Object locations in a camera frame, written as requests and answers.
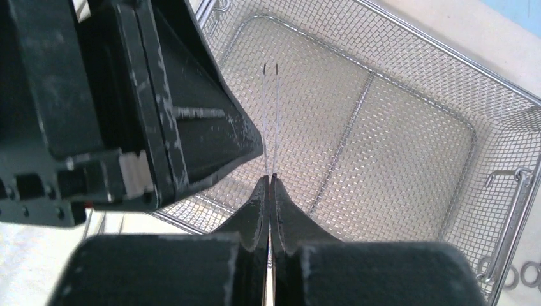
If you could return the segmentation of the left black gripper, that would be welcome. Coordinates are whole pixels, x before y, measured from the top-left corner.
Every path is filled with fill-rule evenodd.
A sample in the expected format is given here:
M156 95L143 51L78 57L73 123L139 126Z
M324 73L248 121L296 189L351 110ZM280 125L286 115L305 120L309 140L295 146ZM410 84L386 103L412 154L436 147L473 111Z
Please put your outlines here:
M72 228L86 209L159 207L125 6L81 24L71 1L1 2L1 222Z

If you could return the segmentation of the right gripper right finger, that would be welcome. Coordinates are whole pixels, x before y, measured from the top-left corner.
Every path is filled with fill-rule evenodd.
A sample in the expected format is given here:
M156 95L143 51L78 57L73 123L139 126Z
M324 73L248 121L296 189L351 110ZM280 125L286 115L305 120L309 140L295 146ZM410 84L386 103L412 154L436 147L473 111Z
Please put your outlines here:
M439 242L344 242L270 182L276 305L484 305L464 256Z

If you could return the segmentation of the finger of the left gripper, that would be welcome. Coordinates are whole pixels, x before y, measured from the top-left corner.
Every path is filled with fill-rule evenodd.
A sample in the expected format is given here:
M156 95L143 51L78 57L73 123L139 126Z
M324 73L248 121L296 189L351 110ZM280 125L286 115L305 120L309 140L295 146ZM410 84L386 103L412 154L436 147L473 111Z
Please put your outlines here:
M185 1L115 1L120 161L116 207L164 207L261 155L262 139L225 83Z

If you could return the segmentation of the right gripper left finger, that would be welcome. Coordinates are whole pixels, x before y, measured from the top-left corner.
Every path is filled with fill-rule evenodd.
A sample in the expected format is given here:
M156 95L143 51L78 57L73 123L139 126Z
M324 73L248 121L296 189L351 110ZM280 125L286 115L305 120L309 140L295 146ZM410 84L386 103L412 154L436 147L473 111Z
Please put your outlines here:
M262 305L269 178L205 235L95 235L69 259L50 305Z

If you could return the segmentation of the fine steel tweezers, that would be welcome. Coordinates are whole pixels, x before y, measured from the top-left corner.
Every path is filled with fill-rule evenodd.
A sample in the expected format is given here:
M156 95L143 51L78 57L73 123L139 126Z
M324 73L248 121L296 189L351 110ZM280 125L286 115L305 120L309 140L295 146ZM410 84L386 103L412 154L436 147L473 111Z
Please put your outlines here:
M278 174L281 149L281 80L278 63L262 68L262 138L265 174Z

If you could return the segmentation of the metal mesh instrument tray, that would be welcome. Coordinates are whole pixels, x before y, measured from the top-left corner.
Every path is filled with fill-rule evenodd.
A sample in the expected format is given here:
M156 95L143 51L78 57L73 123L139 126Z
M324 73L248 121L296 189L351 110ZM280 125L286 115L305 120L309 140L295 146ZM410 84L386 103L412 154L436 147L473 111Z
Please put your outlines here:
M202 1L196 19L262 131L262 68L279 66L278 176L349 241L456 246L496 305L540 187L540 99L371 1ZM155 213L216 229L265 174L263 157Z

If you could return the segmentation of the beige wrapping cloth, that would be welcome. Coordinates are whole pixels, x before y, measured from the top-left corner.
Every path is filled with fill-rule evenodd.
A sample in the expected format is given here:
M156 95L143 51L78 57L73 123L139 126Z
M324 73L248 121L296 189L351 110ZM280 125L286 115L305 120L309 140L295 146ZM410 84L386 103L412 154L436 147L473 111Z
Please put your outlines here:
M540 36L482 1L380 5L518 86L540 94ZM45 305L84 227L1 225L1 304Z

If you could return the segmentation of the small steel scissors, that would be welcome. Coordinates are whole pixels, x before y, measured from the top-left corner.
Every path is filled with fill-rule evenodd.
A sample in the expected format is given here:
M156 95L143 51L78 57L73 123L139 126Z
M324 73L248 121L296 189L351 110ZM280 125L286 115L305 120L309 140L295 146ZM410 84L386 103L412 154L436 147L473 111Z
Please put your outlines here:
M477 263L476 271L477 276L479 279L482 279L484 277L484 274L482 273L484 271L484 267L490 263L490 257L483 257L479 260ZM506 276L505 283L503 285L504 291L511 291L514 290L519 283L519 272L515 266L511 266L509 269L509 272Z

